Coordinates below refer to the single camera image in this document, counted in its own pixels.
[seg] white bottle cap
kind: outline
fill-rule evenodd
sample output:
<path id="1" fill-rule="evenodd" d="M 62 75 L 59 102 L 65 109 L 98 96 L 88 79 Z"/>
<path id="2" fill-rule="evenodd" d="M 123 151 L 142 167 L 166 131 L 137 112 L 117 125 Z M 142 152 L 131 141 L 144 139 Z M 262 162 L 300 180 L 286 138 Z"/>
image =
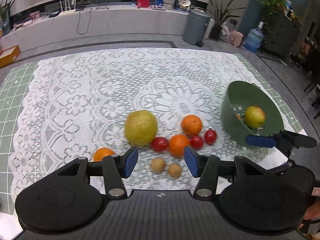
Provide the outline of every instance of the white bottle cap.
<path id="1" fill-rule="evenodd" d="M 262 29 L 263 27 L 263 22 L 259 22 L 258 28 Z"/>

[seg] gray tile floor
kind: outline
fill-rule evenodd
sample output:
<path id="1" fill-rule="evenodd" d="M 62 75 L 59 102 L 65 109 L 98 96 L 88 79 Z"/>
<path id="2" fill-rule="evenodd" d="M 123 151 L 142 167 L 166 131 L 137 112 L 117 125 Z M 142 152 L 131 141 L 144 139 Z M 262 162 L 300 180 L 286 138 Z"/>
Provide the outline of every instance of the gray tile floor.
<path id="1" fill-rule="evenodd" d="M 200 48 L 184 42 L 182 40 L 182 36 L 161 34 L 121 34 L 84 37 L 47 44 L 39 48 L 22 52 L 17 58 L 18 62 L 0 69 L 0 84 L 3 82 L 10 69 L 14 67 L 50 57 L 58 57 L 92 50 L 141 47 L 177 47 L 183 49 L 220 51 L 231 54 L 239 53 L 242 54 L 260 72 L 272 88 L 281 95 L 302 124 L 306 133 L 320 142 L 320 117 L 316 120 L 313 119 L 316 115 L 316 110 L 311 107 L 311 103 L 316 96 L 315 90 L 311 93 L 303 92 L 303 89 L 308 85 L 308 78 L 302 70 L 298 67 L 285 67 L 280 62 L 268 59 L 263 59 L 263 62 L 256 54 L 237 48 L 232 44 L 223 41 L 216 42 L 213 40 L 205 40 L 204 43 L 205 45 Z M 296 162 L 306 165 L 313 171 L 318 170 L 318 167 L 320 166 L 320 157 L 317 157 L 318 148 L 320 148 L 320 146 L 317 147 L 315 153 L 309 154 L 307 158 L 305 155 L 297 153 L 295 155 Z"/>

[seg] trash can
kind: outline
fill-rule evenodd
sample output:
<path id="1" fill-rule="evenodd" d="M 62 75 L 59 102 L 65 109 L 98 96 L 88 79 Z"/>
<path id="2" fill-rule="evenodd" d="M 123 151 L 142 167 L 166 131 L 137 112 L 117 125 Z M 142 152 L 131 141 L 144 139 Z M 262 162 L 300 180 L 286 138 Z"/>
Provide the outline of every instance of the trash can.
<path id="1" fill-rule="evenodd" d="M 182 39 L 192 45 L 201 44 L 210 19 L 210 15 L 202 11 L 190 10 Z"/>

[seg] metal screw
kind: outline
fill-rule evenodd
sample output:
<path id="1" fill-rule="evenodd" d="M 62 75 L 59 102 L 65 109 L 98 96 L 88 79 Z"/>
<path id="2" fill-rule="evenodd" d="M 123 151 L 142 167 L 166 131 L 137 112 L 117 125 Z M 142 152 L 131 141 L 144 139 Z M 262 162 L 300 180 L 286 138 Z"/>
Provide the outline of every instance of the metal screw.
<path id="1" fill-rule="evenodd" d="M 212 194 L 212 191 L 207 188 L 201 188 L 197 190 L 197 195 L 200 197 L 209 197 Z"/>
<path id="2" fill-rule="evenodd" d="M 120 189 L 120 188 L 113 188 L 111 190 L 109 190 L 109 195 L 113 196 L 113 197 L 120 197 L 124 194 L 124 190 Z"/>

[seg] ribbed gray panel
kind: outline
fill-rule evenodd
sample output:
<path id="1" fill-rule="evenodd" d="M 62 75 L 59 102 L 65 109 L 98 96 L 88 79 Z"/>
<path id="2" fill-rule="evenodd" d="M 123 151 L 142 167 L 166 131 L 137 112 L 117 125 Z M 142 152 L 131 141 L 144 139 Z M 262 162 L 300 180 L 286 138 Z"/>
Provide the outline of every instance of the ribbed gray panel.
<path id="1" fill-rule="evenodd" d="M 90 225 L 64 235 L 23 232 L 17 240 L 303 240 L 298 232 L 257 236 L 228 224 L 210 202 L 194 200 L 188 191 L 135 190 L 112 201 Z"/>

